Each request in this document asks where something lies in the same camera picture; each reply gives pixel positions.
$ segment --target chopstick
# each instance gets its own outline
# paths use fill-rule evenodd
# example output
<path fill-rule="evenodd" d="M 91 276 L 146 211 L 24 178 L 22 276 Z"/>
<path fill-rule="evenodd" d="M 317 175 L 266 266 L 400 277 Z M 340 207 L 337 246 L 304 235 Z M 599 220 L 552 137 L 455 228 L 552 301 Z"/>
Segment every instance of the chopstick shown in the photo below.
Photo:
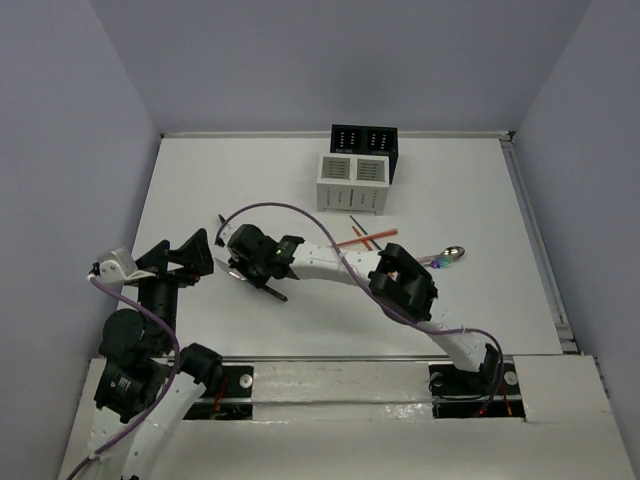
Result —
<path fill-rule="evenodd" d="M 354 226 L 351 226 L 351 228 L 353 228 L 353 231 L 356 232 L 356 236 L 362 237 L 362 234 L 360 233 L 360 230 L 358 230 Z M 369 245 L 369 242 L 367 242 L 366 240 L 362 240 L 362 243 L 364 243 L 364 246 L 367 247 L 367 250 L 369 250 L 370 252 L 373 250 L 373 248 L 371 248 L 371 245 Z"/>
<path fill-rule="evenodd" d="M 386 230 L 384 232 L 374 233 L 372 235 L 365 235 L 364 237 L 354 238 L 353 240 L 347 240 L 346 242 L 339 243 L 338 246 L 347 247 L 349 245 L 355 245 L 357 243 L 365 242 L 367 240 L 377 240 L 378 238 L 392 237 L 397 234 L 398 234 L 398 229 L 392 228 L 391 230 Z"/>

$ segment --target cable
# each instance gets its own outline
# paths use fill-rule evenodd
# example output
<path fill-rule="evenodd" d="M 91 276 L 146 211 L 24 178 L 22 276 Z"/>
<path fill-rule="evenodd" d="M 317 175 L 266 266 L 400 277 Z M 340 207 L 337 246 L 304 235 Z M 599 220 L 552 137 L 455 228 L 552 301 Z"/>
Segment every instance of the cable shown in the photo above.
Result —
<path fill-rule="evenodd" d="M 78 473 L 80 473 L 84 467 L 86 467 L 90 462 L 92 462 L 97 455 L 100 455 L 101 453 L 105 452 L 109 448 L 113 447 L 116 443 L 118 443 L 120 440 L 122 440 L 124 437 L 129 435 L 136 428 L 138 428 L 140 424 L 144 422 L 144 420 L 149 416 L 149 414 L 158 406 L 158 404 L 160 404 L 162 399 L 165 397 L 165 395 L 171 388 L 171 384 L 173 383 L 175 376 L 178 374 L 178 371 L 180 370 L 180 343 L 178 342 L 178 337 L 176 337 L 176 334 L 173 332 L 173 330 L 171 330 L 171 328 L 169 328 L 169 326 L 166 323 L 164 323 L 160 317 L 158 317 L 153 312 L 147 310 L 145 307 L 143 307 L 139 303 L 134 302 L 130 298 L 125 297 L 124 295 L 116 292 L 112 288 L 107 287 L 104 283 L 100 282 L 95 275 L 90 274 L 87 278 L 89 279 L 91 284 L 94 287 L 96 287 L 98 290 L 101 290 L 102 292 L 106 293 L 110 297 L 120 300 L 121 302 L 129 305 L 130 307 L 135 308 L 141 314 L 147 317 L 149 320 L 151 320 L 152 322 L 157 324 L 160 328 L 162 328 L 162 330 L 164 330 L 165 333 L 169 335 L 169 338 L 171 338 L 171 343 L 173 344 L 173 351 L 174 351 L 174 363 L 173 363 L 173 367 L 171 368 L 171 371 L 169 372 L 169 377 L 167 379 L 167 382 L 164 384 L 164 388 L 162 389 L 160 394 L 156 397 L 156 399 L 153 401 L 153 403 L 149 405 L 149 408 L 147 408 L 144 412 L 142 412 L 140 416 L 138 416 L 138 418 L 136 418 L 133 422 L 131 422 L 131 424 L 128 425 L 124 430 L 122 430 L 117 435 L 114 435 L 104 445 L 102 445 L 101 447 L 98 447 L 93 453 L 91 453 L 90 455 L 87 455 L 76 466 L 76 468 L 74 468 L 71 471 L 71 473 L 67 477 L 67 480 L 72 480 L 73 478 L 75 478 L 76 475 L 78 475 Z"/>
<path fill-rule="evenodd" d="M 502 385 L 502 376 L 504 375 L 504 355 L 502 353 L 502 347 L 500 346 L 500 342 L 498 342 L 496 337 L 494 337 L 491 333 L 489 333 L 489 332 L 487 332 L 485 330 L 482 330 L 480 328 L 452 328 L 452 329 L 449 329 L 449 330 L 432 330 L 432 329 L 429 328 L 430 325 L 428 325 L 428 322 L 414 323 L 411 320 L 409 320 L 408 318 L 406 318 L 404 315 L 402 315 L 402 314 L 396 312 L 395 310 L 393 310 L 392 308 L 388 307 L 387 305 L 382 303 L 380 300 L 378 300 L 373 295 L 373 293 L 371 293 L 371 290 L 369 290 L 369 287 L 367 286 L 367 284 L 364 283 L 364 281 L 356 274 L 356 272 L 353 270 L 353 267 L 351 265 L 349 265 L 349 262 L 342 255 L 342 251 L 340 250 L 340 247 L 336 243 L 336 241 L 333 238 L 333 236 L 331 235 L 331 233 L 329 233 L 329 230 L 327 229 L 327 227 L 325 227 L 322 224 L 322 222 L 320 222 L 320 220 L 318 220 L 316 217 L 314 217 L 313 215 L 311 215 L 307 211 L 303 210 L 302 208 L 296 207 L 295 205 L 290 205 L 288 203 L 280 203 L 280 202 L 260 202 L 260 203 L 253 203 L 251 205 L 247 205 L 246 207 L 242 207 L 241 209 L 239 209 L 236 212 L 234 212 L 232 215 L 228 216 L 226 218 L 226 220 L 224 222 L 222 222 L 222 225 L 220 225 L 220 228 L 216 232 L 216 237 L 215 237 L 216 245 L 224 245 L 224 243 L 220 239 L 220 234 L 222 233 L 224 228 L 229 224 L 229 222 L 231 220 L 236 218 L 238 215 L 246 212 L 247 210 L 252 210 L 254 208 L 259 208 L 259 207 L 281 207 L 281 208 L 287 208 L 289 210 L 293 210 L 295 212 L 298 212 L 298 213 L 304 215 L 309 220 L 311 220 L 313 223 L 315 223 L 316 226 L 320 230 L 322 230 L 322 233 L 324 233 L 324 235 L 327 237 L 327 239 L 329 240 L 329 243 L 331 244 L 333 249 L 336 251 L 336 254 L 338 255 L 338 257 L 342 261 L 343 265 L 345 266 L 345 269 L 347 270 L 347 272 L 349 272 L 349 275 L 351 275 L 351 277 L 356 282 L 356 284 L 362 289 L 362 291 L 371 300 L 373 300 L 375 303 L 378 304 L 378 306 L 380 306 L 380 308 L 382 308 L 382 311 L 391 320 L 393 320 L 393 321 L 395 321 L 397 323 L 400 323 L 402 325 L 406 325 L 408 327 L 411 327 L 411 328 L 413 328 L 415 330 L 418 330 L 418 331 L 420 331 L 422 333 L 429 334 L 429 335 L 452 335 L 452 334 L 461 334 L 461 333 L 476 333 L 478 335 L 482 335 L 482 336 L 487 337 L 488 339 L 490 339 L 491 342 L 493 342 L 496 350 L 498 350 L 498 365 L 496 366 L 494 385 L 493 385 L 493 388 L 491 389 L 491 391 L 489 392 L 489 397 L 482 403 L 482 405 L 480 406 L 478 412 L 474 416 L 482 416 L 484 414 L 484 412 L 487 410 L 487 407 L 491 404 L 491 402 L 493 400 L 493 397 L 500 390 L 500 385 Z"/>
<path fill-rule="evenodd" d="M 228 384 L 229 384 L 229 379 L 225 378 L 222 382 L 222 385 L 220 385 L 220 391 L 216 393 L 216 396 L 213 399 L 213 413 L 216 413 L 220 410 L 220 399 L 224 397 Z"/>
<path fill-rule="evenodd" d="M 504 405 L 505 407 L 507 407 L 507 413 L 509 414 L 510 417 L 513 417 L 513 411 L 511 410 L 511 405 L 509 404 L 507 390 L 502 385 L 500 385 L 500 390 L 502 390 L 502 395 L 504 396 Z"/>
<path fill-rule="evenodd" d="M 459 396 L 459 397 L 447 397 L 444 395 L 438 395 L 436 393 L 433 393 L 433 381 L 429 382 L 429 392 L 431 392 L 431 396 L 437 400 L 445 400 L 447 402 L 475 402 L 478 400 L 481 400 L 483 398 L 485 398 L 487 395 L 489 395 L 488 393 L 481 393 L 480 395 L 475 395 L 475 396 L 469 396 L 469 397 L 464 397 L 464 396 Z"/>

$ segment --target white wall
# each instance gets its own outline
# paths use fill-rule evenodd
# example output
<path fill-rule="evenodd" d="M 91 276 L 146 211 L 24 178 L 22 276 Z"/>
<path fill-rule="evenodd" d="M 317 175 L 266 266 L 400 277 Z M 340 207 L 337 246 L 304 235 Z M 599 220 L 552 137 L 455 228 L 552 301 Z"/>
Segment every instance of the white wall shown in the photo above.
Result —
<path fill-rule="evenodd" d="M 91 0 L 163 132 L 513 130 L 589 0 Z"/>
<path fill-rule="evenodd" d="M 579 345 L 640 476 L 640 2 L 595 0 L 516 135 Z"/>
<path fill-rule="evenodd" d="M 0 2 L 2 478 L 56 478 L 158 136 L 86 0 Z"/>

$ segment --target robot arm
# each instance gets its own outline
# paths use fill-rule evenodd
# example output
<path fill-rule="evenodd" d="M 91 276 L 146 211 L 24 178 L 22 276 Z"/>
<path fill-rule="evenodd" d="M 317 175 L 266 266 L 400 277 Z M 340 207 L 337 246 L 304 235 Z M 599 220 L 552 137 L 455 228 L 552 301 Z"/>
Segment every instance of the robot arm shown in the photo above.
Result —
<path fill-rule="evenodd" d="M 356 273 L 356 282 L 332 247 L 314 245 L 301 237 L 285 236 L 276 242 L 254 225 L 242 225 L 228 242 L 229 266 L 252 285 L 264 288 L 270 278 L 321 279 L 347 285 L 360 282 L 372 295 L 395 311 L 402 312 L 442 348 L 454 366 L 463 372 L 493 375 L 495 349 L 474 333 L 438 335 L 438 331 L 460 328 L 431 321 L 431 304 L 438 296 L 433 279 L 400 245 L 387 244 L 380 252 L 344 251 L 343 258 Z"/>
<path fill-rule="evenodd" d="M 181 268 L 169 271 L 169 262 Z M 173 331 L 179 288 L 192 286 L 210 273 L 213 257 L 203 229 L 179 249 L 170 250 L 169 242 L 164 240 L 136 261 L 125 248 L 112 250 L 100 256 L 92 270 L 106 285 L 138 287 L 138 302 L 157 317 L 156 321 Z M 105 321 L 99 352 L 107 363 L 94 397 L 96 409 L 88 442 L 90 461 L 75 478 L 148 480 L 185 413 L 207 389 L 217 388 L 222 357 L 192 344 L 180 352 L 179 372 L 173 377 L 171 388 L 149 412 L 170 372 L 168 365 L 155 360 L 173 347 L 166 327 L 133 309 L 118 310 Z M 103 445 L 138 422 L 129 434 L 102 451 Z"/>

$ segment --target purple cable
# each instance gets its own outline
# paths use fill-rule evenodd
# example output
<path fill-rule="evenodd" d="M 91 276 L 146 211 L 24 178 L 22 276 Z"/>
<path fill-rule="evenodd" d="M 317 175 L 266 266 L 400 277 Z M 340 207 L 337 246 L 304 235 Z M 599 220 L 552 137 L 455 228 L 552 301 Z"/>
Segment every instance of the purple cable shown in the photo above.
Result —
<path fill-rule="evenodd" d="M 114 435 L 104 445 L 102 445 L 101 447 L 98 447 L 95 450 L 95 452 L 93 452 L 92 454 L 92 455 L 99 455 L 103 453 L 105 450 L 108 450 L 109 448 L 113 447 L 116 443 L 118 443 L 120 440 L 122 440 L 124 437 L 129 435 L 136 428 L 138 428 L 138 426 L 140 426 L 140 424 L 144 422 L 144 420 L 149 416 L 149 414 L 158 406 L 158 404 L 165 397 L 165 395 L 171 388 L 173 379 L 175 378 L 175 376 L 178 373 L 178 370 L 180 369 L 180 343 L 178 343 L 178 337 L 176 337 L 176 334 L 173 332 L 173 330 L 171 330 L 171 328 L 169 328 L 169 326 L 166 323 L 164 323 L 162 319 L 158 317 L 156 314 L 147 310 L 142 305 L 140 305 L 137 302 L 134 302 L 130 298 L 127 298 L 124 295 L 121 295 L 120 293 L 116 292 L 112 288 L 107 287 L 104 283 L 100 282 L 96 277 L 92 277 L 90 282 L 93 284 L 94 287 L 98 288 L 98 290 L 101 290 L 102 292 L 106 293 L 110 297 L 116 298 L 121 302 L 126 303 L 127 305 L 135 308 L 140 313 L 142 313 L 145 317 L 147 317 L 149 320 L 153 321 L 160 328 L 162 328 L 167 333 L 167 335 L 169 335 L 169 337 L 171 338 L 171 343 L 173 344 L 173 351 L 175 355 L 173 367 L 171 368 L 171 372 L 169 373 L 169 378 L 167 379 L 167 383 L 165 383 L 164 388 L 162 389 L 160 394 L 156 397 L 154 402 L 151 405 L 149 405 L 149 408 L 147 408 L 138 418 L 136 418 L 133 422 L 131 422 L 131 424 L 128 425 L 127 428 L 122 430 L 117 435 Z M 75 476 L 78 475 L 78 473 L 80 473 L 80 471 L 82 471 L 82 469 L 86 467 L 91 461 L 92 461 L 91 456 L 89 455 L 86 456 L 76 466 L 76 468 L 72 470 L 72 472 L 67 477 L 67 480 L 72 480 L 73 478 L 75 478 Z"/>
<path fill-rule="evenodd" d="M 232 215 L 227 217 L 225 221 L 222 222 L 222 224 L 220 225 L 220 228 L 216 232 L 215 241 L 218 242 L 220 240 L 220 234 L 222 233 L 222 230 L 224 230 L 224 228 L 229 224 L 229 222 L 231 220 L 236 218 L 241 213 L 246 212 L 247 210 L 252 210 L 252 209 L 258 208 L 258 207 L 281 207 L 281 208 L 287 208 L 289 210 L 293 210 L 295 212 L 301 213 L 302 215 L 307 217 L 309 220 L 311 220 L 313 223 L 315 223 L 318 226 L 318 228 L 320 230 L 322 230 L 322 233 L 324 233 L 324 235 L 329 240 L 329 243 L 331 244 L 333 249 L 336 251 L 338 257 L 342 261 L 342 263 L 345 266 L 347 272 L 349 272 L 349 275 L 351 275 L 351 277 L 353 277 L 353 280 L 358 284 L 358 286 L 362 289 L 362 291 L 364 291 L 364 293 L 366 293 L 367 296 L 371 300 L 376 302 L 378 304 L 378 306 L 380 306 L 380 308 L 382 308 L 382 311 L 387 315 L 387 317 L 389 317 L 394 322 L 400 323 L 402 325 L 406 325 L 408 327 L 411 327 L 411 328 L 413 328 L 415 330 L 418 330 L 418 331 L 420 331 L 422 333 L 429 334 L 429 335 L 452 335 L 452 334 L 462 334 L 462 333 L 476 333 L 478 335 L 482 335 L 482 336 L 485 336 L 485 337 L 489 338 L 493 342 L 493 344 L 495 345 L 496 349 L 498 350 L 498 355 L 499 355 L 499 357 L 498 357 L 499 358 L 498 365 L 496 366 L 496 381 L 495 381 L 495 385 L 493 386 L 493 389 L 491 390 L 491 392 L 489 394 L 489 397 L 480 406 L 476 416 L 482 415 L 486 411 L 487 407 L 489 406 L 489 404 L 493 400 L 493 397 L 498 393 L 498 390 L 500 390 L 500 385 L 502 384 L 502 376 L 504 375 L 504 355 L 503 355 L 503 352 L 502 352 L 502 347 L 500 346 L 500 342 L 498 342 L 496 337 L 494 337 L 489 332 L 487 332 L 485 330 L 482 330 L 480 328 L 452 328 L 452 329 L 449 329 L 449 330 L 433 330 L 432 331 L 432 330 L 429 330 L 428 328 L 425 328 L 425 327 L 427 327 L 427 322 L 424 322 L 424 325 L 421 324 L 421 323 L 413 323 L 411 320 L 409 320 L 404 315 L 396 312 L 395 310 L 393 310 L 389 306 L 385 305 L 382 301 L 377 299 L 371 293 L 371 290 L 369 290 L 369 287 L 367 286 L 367 284 L 356 274 L 356 272 L 353 270 L 353 267 L 351 267 L 351 265 L 349 265 L 349 262 L 347 262 L 347 260 L 342 255 L 342 251 L 340 250 L 340 247 L 338 246 L 338 243 L 335 241 L 335 239 L 333 238 L 331 233 L 329 233 L 329 230 L 327 230 L 327 227 L 325 227 L 322 224 L 322 222 L 320 222 L 320 220 L 318 220 L 316 217 L 314 217 L 313 215 L 311 215 L 307 211 L 305 211 L 305 210 L 303 210 L 301 208 L 298 208 L 298 207 L 296 207 L 294 205 L 290 205 L 288 203 L 280 203 L 280 202 L 260 202 L 260 203 L 254 203 L 254 204 L 251 204 L 251 205 L 247 205 L 246 207 L 242 207 L 240 210 L 234 212 Z"/>

